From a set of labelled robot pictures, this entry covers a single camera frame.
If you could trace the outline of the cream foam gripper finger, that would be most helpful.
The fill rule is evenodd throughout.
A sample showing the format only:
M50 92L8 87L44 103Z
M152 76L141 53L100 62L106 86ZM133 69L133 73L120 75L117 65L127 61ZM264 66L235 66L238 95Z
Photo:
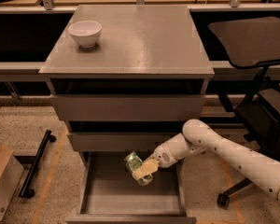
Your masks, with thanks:
M143 162L143 164L139 168L133 171L133 178L135 180L138 180L147 175L151 175L157 172L158 168L159 168L159 162L156 159L154 158L147 159Z

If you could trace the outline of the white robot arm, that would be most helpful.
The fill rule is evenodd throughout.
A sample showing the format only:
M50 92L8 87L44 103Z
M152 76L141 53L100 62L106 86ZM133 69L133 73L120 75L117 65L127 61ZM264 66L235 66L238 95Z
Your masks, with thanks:
M230 166L280 202L280 161L222 137L198 119L188 120L181 133L157 146L153 153L132 171L133 178L138 180L152 175L159 168L171 167L178 161L206 149L214 151Z

